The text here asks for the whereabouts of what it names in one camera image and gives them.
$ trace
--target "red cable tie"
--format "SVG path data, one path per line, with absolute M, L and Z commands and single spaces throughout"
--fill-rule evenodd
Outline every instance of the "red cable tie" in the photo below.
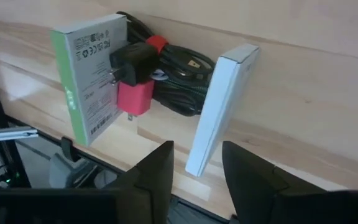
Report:
M 168 41 L 161 35 L 153 35 L 146 40 L 146 43 L 153 45 L 155 48 L 157 48 L 158 54 L 160 55 L 164 46 L 168 44 Z

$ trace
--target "wooden desk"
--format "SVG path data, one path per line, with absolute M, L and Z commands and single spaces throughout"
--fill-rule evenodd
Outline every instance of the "wooden desk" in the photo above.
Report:
M 5 112 L 72 138 L 48 30 L 118 10 L 213 59 L 244 42 L 259 45 L 257 68 L 225 138 L 326 189 L 358 189 L 358 1 L 0 0 Z M 204 176 L 185 172 L 197 122 L 153 102 L 144 116 L 130 122 L 122 115 L 80 149 L 126 170 L 174 140 L 173 193 L 229 218 L 235 211 L 220 147 Z

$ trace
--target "barcode label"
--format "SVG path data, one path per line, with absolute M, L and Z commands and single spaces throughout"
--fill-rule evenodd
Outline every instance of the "barcode label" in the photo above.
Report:
M 112 114 L 105 116 L 95 127 L 91 129 L 91 135 L 94 134 L 99 128 L 101 128 L 110 118 Z

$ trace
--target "green and white box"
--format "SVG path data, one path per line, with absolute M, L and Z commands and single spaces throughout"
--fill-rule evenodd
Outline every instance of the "green and white box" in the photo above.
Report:
M 126 17 L 110 16 L 56 28 L 50 38 L 75 134 L 89 146 L 121 113 L 109 55 L 127 44 Z

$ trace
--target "product box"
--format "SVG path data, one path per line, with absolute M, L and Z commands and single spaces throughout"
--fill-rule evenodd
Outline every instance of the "product box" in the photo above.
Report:
M 244 44 L 218 58 L 186 163 L 187 172 L 202 175 L 229 125 L 258 53 L 259 47 Z
M 126 17 L 113 14 L 50 32 L 75 142 L 89 146 L 121 113 L 109 54 L 127 44 Z

